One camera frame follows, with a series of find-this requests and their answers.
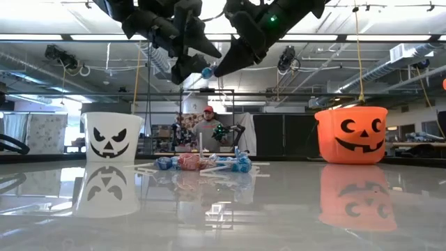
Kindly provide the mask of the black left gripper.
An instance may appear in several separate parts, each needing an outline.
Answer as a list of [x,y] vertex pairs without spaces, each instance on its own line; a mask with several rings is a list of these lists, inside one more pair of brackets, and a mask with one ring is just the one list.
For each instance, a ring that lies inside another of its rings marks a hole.
[[[121,0],[121,28],[127,38],[138,33],[155,48],[161,47],[174,57],[175,26],[183,45],[218,59],[222,56],[204,33],[205,22],[199,19],[202,0],[179,0],[175,5],[174,0],[138,0],[138,6],[133,1]],[[202,54],[180,56],[171,68],[171,81],[181,84],[192,73],[201,73],[208,66]]]

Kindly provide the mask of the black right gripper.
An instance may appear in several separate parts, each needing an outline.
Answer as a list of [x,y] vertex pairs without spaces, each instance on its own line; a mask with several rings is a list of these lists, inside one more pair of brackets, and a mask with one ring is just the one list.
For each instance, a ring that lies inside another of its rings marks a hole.
[[299,0],[274,0],[271,4],[252,5],[230,18],[239,38],[231,37],[226,53],[214,76],[222,77],[259,64],[266,45],[276,43],[292,26],[300,10]]

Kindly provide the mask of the white cylindrical tank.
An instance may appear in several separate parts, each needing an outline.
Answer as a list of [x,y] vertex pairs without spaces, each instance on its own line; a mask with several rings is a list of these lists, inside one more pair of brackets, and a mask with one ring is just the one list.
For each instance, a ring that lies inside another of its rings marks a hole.
[[182,101],[182,112],[185,114],[200,114],[208,106],[208,97],[199,96],[198,89],[207,88],[209,81],[207,79],[192,79],[189,77],[183,85],[187,95]]

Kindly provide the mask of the brown patterned cloth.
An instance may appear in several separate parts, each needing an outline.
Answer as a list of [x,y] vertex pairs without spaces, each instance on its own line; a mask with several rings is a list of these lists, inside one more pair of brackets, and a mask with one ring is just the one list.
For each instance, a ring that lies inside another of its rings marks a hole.
[[176,114],[175,120],[182,128],[192,130],[203,120],[203,114]]

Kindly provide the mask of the white cloth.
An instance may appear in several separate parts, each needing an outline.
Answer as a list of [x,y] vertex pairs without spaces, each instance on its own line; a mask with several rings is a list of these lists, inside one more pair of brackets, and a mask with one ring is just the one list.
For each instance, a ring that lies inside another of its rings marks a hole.
[[254,116],[250,113],[236,114],[236,124],[245,127],[245,131],[240,136],[238,141],[238,148],[241,151],[249,151],[249,155],[255,156],[257,154],[256,132],[254,126]]

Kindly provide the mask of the person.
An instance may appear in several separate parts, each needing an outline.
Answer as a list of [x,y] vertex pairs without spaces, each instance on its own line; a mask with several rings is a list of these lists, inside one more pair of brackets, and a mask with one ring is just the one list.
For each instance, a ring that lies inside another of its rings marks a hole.
[[207,106],[203,111],[203,120],[198,122],[192,133],[199,139],[201,135],[202,146],[210,152],[217,153],[220,151],[221,143],[213,138],[214,129],[221,123],[215,118],[214,110],[211,106]]

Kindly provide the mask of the black partition panel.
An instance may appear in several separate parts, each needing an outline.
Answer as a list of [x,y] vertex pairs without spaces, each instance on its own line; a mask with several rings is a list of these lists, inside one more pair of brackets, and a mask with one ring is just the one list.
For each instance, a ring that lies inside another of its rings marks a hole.
[[258,156],[320,156],[312,114],[255,114],[253,119]]

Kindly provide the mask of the floral curtain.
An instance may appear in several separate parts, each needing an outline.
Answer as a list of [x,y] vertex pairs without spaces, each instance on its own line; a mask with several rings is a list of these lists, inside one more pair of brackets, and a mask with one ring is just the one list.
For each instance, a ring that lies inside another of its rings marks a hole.
[[31,114],[26,128],[29,155],[62,154],[67,114]]

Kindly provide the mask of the black curved bar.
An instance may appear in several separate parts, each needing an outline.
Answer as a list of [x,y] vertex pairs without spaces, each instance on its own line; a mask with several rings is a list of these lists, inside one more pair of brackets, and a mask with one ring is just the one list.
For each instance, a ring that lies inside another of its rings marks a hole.
[[15,138],[0,134],[0,151],[4,150],[26,155],[29,153],[30,148],[25,143],[22,143]]

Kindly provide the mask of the white curtain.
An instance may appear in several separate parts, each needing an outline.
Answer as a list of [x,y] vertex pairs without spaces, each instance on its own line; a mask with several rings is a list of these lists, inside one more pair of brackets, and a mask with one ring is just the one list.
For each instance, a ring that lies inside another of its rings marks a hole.
[[25,140],[28,114],[4,114],[4,134],[21,142]]

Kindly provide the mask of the wooden desk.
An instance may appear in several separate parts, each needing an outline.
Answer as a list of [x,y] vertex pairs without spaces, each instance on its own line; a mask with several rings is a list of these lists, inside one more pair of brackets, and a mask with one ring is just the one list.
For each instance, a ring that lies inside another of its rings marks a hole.
[[436,148],[446,148],[446,143],[442,142],[387,142],[386,147],[388,148],[399,148],[399,147],[416,147],[419,145],[431,145]]

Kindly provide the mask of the black chair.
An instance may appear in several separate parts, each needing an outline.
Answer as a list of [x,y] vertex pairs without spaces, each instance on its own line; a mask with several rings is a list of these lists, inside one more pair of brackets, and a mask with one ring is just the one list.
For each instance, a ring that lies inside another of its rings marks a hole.
[[440,133],[446,139],[446,110],[437,113],[437,121],[440,126]]

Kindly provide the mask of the black wall screen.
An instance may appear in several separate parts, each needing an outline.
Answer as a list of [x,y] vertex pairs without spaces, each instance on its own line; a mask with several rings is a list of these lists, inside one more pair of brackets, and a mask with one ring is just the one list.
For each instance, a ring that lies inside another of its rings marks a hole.
[[131,113],[131,104],[129,103],[112,103],[112,102],[92,102],[92,103],[83,103],[81,108],[81,114],[87,112],[113,112],[113,113],[122,113],[122,114],[130,114]]

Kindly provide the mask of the silver air duct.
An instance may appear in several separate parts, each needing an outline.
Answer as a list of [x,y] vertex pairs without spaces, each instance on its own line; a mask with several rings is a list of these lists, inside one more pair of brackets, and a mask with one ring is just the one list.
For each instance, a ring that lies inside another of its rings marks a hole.
[[409,45],[401,43],[393,47],[387,58],[379,61],[376,65],[361,70],[360,73],[347,79],[335,91],[335,93],[349,93],[360,86],[360,83],[374,81],[391,72],[404,68],[407,65],[419,63],[437,52],[446,50],[446,45],[440,43],[425,43],[419,45]]

